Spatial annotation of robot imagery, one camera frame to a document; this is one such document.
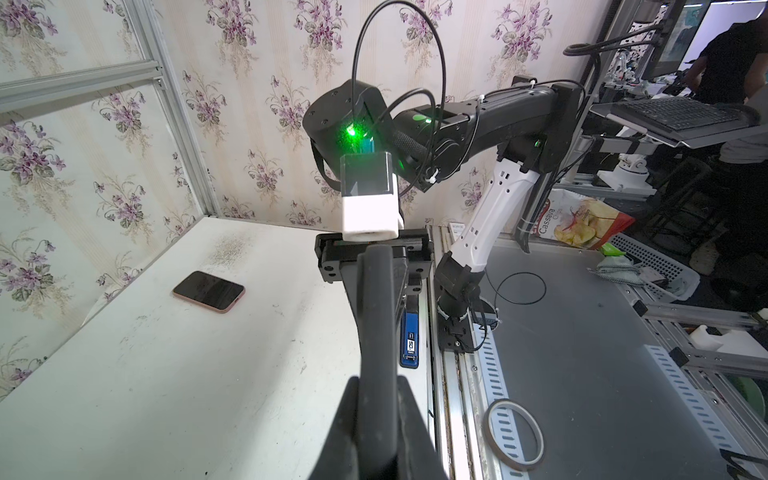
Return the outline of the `pink-cased phone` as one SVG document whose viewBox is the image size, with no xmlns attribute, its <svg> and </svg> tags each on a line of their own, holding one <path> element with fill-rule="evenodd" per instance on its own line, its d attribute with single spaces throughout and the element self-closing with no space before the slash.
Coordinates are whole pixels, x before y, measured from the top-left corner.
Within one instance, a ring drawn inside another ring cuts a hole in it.
<svg viewBox="0 0 768 480">
<path fill-rule="evenodd" d="M 244 286 L 203 271 L 190 273 L 172 290 L 175 297 L 217 313 L 228 312 L 244 293 Z"/>
</svg>

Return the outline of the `black phone case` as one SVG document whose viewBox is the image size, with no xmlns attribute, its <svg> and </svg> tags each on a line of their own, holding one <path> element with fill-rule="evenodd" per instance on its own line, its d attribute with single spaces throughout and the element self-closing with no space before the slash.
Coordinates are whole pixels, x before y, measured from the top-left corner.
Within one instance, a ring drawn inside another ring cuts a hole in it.
<svg viewBox="0 0 768 480">
<path fill-rule="evenodd" d="M 343 269 L 360 350 L 353 440 L 361 479 L 410 477 L 400 412 L 403 380 L 397 371 L 400 272 L 406 266 L 392 247 L 374 244 Z"/>
</svg>

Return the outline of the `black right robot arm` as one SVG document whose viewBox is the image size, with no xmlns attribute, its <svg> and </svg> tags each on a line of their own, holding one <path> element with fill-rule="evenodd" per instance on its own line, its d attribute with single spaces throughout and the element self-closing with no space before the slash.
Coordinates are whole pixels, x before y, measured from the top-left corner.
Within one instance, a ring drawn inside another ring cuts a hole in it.
<svg viewBox="0 0 768 480">
<path fill-rule="evenodd" d="M 547 180 L 570 150 L 581 108 L 582 86 L 572 80 L 537 82 L 517 77 L 505 89 L 474 101 L 429 103 L 392 112 L 378 88 L 348 80 L 322 95 L 304 114 L 302 127 L 318 168 L 329 168 L 331 188 L 359 213 L 346 211 L 347 241 L 396 237 L 393 223 L 371 213 L 372 199 L 391 200 L 398 182 L 425 192 L 447 180 L 474 156 L 497 152 L 495 178 L 486 187 L 466 230 L 436 271 L 438 305 L 462 318 L 479 297 L 491 243 L 530 193 L 549 191 Z"/>
</svg>

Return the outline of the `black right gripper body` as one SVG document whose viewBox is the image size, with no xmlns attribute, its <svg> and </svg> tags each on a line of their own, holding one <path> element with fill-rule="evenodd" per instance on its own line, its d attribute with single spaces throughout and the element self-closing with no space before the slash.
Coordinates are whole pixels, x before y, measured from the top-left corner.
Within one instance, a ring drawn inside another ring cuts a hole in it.
<svg viewBox="0 0 768 480">
<path fill-rule="evenodd" d="M 340 281 L 342 266 L 354 264 L 370 245 L 391 247 L 395 258 L 406 259 L 405 293 L 421 292 L 422 280 L 428 276 L 433 260 L 433 242 L 426 229 L 401 230 L 396 239 L 367 243 L 345 241 L 341 233 L 319 234 L 315 237 L 314 252 L 323 280 Z"/>
</svg>

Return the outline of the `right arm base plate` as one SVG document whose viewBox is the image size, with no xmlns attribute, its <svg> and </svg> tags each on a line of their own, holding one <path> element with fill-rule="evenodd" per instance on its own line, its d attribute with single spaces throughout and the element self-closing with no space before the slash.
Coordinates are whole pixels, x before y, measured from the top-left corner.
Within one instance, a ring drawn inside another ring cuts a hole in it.
<svg viewBox="0 0 768 480">
<path fill-rule="evenodd" d="M 473 340 L 475 325 L 480 325 L 483 331 L 483 338 L 478 344 Z M 484 313 L 477 317 L 473 310 L 468 310 L 462 317 L 454 317 L 438 311 L 438 344 L 441 351 L 477 352 L 484 346 L 487 333 L 488 324 Z"/>
</svg>

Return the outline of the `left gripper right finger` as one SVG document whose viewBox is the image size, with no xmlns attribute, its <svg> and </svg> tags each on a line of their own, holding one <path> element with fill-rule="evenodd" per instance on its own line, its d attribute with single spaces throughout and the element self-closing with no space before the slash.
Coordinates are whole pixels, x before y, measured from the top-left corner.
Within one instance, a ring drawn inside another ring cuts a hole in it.
<svg viewBox="0 0 768 480">
<path fill-rule="evenodd" d="M 446 479 L 408 380 L 397 377 L 398 447 L 396 479 Z"/>
</svg>

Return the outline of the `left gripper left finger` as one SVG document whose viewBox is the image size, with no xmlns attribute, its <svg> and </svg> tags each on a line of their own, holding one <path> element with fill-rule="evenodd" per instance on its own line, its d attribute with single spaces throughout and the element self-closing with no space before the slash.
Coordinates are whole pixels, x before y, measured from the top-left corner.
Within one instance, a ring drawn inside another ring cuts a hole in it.
<svg viewBox="0 0 768 480">
<path fill-rule="evenodd" d="M 351 377 L 345 387 L 320 456 L 310 480 L 358 479 L 359 467 L 355 428 L 359 378 Z"/>
</svg>

